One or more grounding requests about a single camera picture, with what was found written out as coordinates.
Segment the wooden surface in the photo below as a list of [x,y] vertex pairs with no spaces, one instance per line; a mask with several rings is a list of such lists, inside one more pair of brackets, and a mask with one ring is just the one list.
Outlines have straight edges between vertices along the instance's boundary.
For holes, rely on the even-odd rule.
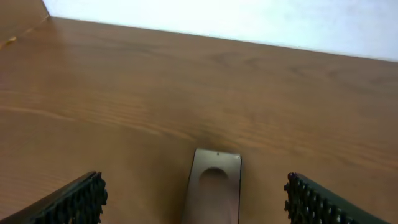
[[37,26],[47,16],[42,0],[1,0],[0,47],[11,37]]
[[243,157],[241,220],[301,172],[398,220],[398,64],[52,19],[0,50],[0,217],[89,170],[106,223],[178,223],[196,147]]

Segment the black rubber pad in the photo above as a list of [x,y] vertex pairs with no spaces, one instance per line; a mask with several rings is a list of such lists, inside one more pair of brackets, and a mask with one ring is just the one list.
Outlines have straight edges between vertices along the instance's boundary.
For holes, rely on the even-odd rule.
[[288,195],[285,211],[292,224],[386,223],[302,174],[290,173],[288,180],[284,186]]
[[33,205],[3,219],[5,223],[101,223],[108,193],[100,172],[89,172]]

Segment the hole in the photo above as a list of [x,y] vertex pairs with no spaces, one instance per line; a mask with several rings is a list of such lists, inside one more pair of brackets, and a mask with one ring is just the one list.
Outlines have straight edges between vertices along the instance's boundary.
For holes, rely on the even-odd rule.
[[222,169],[211,167],[200,175],[199,185],[201,189],[208,189],[211,192],[220,188],[225,189],[228,186],[228,175]]
[[327,199],[324,199],[323,202],[321,203],[321,208],[323,209],[324,212],[329,212],[329,203]]
[[303,223],[303,216],[302,215],[298,216],[298,223]]
[[195,223],[231,224],[231,202],[228,175],[222,169],[209,168],[199,178],[198,197],[192,217]]
[[47,212],[47,214],[45,215],[45,221],[52,223],[52,216],[51,216],[51,212]]

